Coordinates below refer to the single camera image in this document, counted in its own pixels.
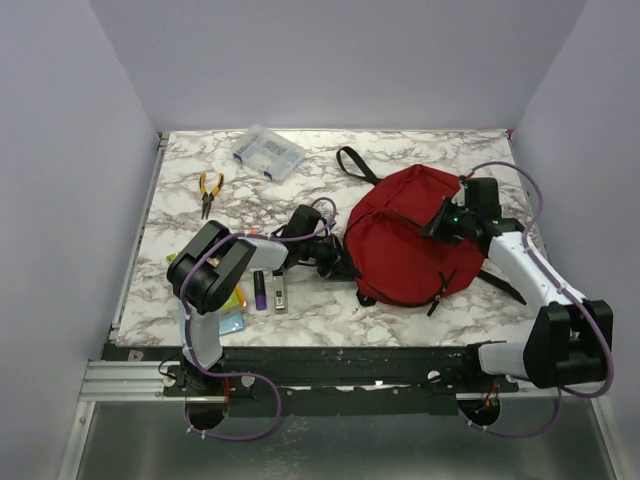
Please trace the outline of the silver black stapler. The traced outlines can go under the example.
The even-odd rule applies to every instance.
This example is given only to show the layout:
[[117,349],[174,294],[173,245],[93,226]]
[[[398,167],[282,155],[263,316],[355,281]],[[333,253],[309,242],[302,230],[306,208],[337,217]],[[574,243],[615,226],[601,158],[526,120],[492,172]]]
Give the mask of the silver black stapler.
[[283,269],[272,272],[274,286],[274,309],[276,314],[285,314],[288,311],[287,290],[285,283],[285,271]]

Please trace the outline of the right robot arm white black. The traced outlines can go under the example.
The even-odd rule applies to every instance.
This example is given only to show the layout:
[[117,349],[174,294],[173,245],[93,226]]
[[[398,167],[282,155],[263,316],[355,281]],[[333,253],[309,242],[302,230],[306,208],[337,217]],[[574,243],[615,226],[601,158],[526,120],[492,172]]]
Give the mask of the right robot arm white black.
[[460,177],[458,191],[444,198],[422,235],[441,243],[474,244],[507,277],[534,319],[525,341],[476,345],[477,357],[460,367],[460,379],[480,392],[509,375],[538,388],[613,379],[613,311],[569,285],[532,243],[529,230],[505,218],[493,178]]

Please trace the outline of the purple black highlighter marker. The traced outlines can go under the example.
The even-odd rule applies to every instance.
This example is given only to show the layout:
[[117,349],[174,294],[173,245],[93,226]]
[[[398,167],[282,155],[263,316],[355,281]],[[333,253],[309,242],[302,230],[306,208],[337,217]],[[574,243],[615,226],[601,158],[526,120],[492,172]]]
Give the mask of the purple black highlighter marker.
[[267,309],[267,295],[264,273],[262,270],[256,270],[253,273],[255,306],[258,311]]

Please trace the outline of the red backpack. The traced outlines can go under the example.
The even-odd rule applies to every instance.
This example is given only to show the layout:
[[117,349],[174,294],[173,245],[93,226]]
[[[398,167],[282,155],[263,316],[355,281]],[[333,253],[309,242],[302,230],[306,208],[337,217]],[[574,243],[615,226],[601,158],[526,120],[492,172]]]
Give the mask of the red backpack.
[[476,278],[526,303],[508,282],[482,269],[484,256],[470,241],[451,245],[422,235],[443,200],[458,190],[455,175],[414,164],[379,178],[353,148],[336,152],[342,170],[344,157],[360,169],[359,180],[373,185],[352,208],[343,236],[361,306],[427,306],[432,314]]

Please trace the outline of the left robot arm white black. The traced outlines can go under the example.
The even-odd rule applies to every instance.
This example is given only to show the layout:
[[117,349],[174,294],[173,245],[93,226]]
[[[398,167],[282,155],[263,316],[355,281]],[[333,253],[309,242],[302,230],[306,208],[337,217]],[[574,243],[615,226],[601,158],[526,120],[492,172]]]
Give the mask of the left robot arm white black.
[[192,365],[187,382],[197,393],[209,395],[221,385],[216,365],[223,356],[219,310],[246,270],[282,274],[311,266],[325,279],[352,281],[360,276],[332,233],[335,216],[323,216],[314,203],[300,205],[288,223],[270,234],[233,233],[211,220],[171,261],[167,280],[183,307],[182,352]]

